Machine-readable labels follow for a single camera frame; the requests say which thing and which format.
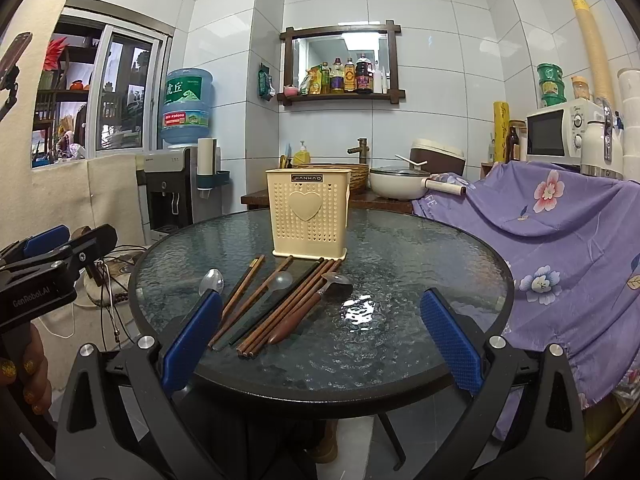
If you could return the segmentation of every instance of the green label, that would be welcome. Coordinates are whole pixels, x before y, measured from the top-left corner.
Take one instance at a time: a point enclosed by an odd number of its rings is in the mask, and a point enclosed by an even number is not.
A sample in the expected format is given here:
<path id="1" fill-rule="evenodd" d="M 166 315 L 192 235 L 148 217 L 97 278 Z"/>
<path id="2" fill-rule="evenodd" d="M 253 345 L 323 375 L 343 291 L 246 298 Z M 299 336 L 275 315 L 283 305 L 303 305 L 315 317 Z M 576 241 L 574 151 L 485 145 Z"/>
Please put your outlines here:
<path id="1" fill-rule="evenodd" d="M 169 112 L 162 117 L 162 127 L 172 126 L 206 126 L 209 127 L 209 112 L 188 110 L 185 112 Z"/>
<path id="2" fill-rule="evenodd" d="M 166 82 L 164 104 L 183 101 L 199 101 L 202 95 L 202 78 L 196 76 L 176 77 Z"/>

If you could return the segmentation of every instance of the spoon with wooden handle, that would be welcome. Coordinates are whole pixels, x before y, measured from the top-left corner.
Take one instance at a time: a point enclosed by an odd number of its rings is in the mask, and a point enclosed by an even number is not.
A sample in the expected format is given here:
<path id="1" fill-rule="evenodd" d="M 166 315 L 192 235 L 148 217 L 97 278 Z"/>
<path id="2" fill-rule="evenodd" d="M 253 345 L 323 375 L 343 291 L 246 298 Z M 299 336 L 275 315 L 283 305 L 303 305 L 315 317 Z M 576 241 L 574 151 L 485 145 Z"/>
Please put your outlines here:
<path id="1" fill-rule="evenodd" d="M 300 324 L 306 314 L 316 305 L 318 301 L 326 294 L 327 296 L 348 297 L 353 292 L 353 283 L 343 274 L 337 272 L 326 272 L 322 275 L 326 279 L 324 286 L 318 290 L 311 298 L 306 300 L 302 306 L 299 306 L 288 317 L 283 319 L 280 324 L 273 329 L 269 336 L 269 344 L 274 345 L 289 335 Z"/>

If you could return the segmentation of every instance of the brown shoe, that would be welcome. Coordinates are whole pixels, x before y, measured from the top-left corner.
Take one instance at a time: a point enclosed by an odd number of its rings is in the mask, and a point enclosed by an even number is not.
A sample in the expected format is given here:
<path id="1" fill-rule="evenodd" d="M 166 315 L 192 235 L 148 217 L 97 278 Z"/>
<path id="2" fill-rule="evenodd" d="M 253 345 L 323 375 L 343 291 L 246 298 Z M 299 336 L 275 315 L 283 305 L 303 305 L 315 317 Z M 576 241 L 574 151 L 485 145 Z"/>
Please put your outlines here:
<path id="1" fill-rule="evenodd" d="M 324 437 L 313 449 L 307 449 L 306 453 L 317 464 L 328 464 L 333 462 L 338 456 L 337 431 L 338 421 L 328 420 L 324 428 Z"/>

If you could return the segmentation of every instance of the perforated basket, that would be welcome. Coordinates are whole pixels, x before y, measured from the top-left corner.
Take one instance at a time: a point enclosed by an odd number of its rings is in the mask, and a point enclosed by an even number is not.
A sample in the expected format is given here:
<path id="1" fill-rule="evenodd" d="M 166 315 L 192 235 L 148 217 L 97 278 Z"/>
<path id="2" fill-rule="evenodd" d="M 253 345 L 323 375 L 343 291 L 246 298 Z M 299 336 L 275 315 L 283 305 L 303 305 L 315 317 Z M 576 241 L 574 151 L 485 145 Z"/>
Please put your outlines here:
<path id="1" fill-rule="evenodd" d="M 344 258 L 351 170 L 269 170 L 273 254 Z"/>

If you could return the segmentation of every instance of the pot glass lid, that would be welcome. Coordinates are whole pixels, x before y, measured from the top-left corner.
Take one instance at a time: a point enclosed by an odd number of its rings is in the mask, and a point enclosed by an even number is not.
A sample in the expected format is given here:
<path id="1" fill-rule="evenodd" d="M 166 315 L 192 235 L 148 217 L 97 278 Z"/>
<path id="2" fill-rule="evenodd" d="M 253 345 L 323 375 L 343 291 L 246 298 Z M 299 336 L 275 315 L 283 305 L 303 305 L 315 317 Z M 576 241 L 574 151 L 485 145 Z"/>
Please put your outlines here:
<path id="1" fill-rule="evenodd" d="M 430 176 L 431 173 L 422 170 L 412 170 L 406 166 L 384 166 L 382 168 L 374 168 L 370 171 L 375 174 L 384 175 L 403 175 L 403 176 Z"/>

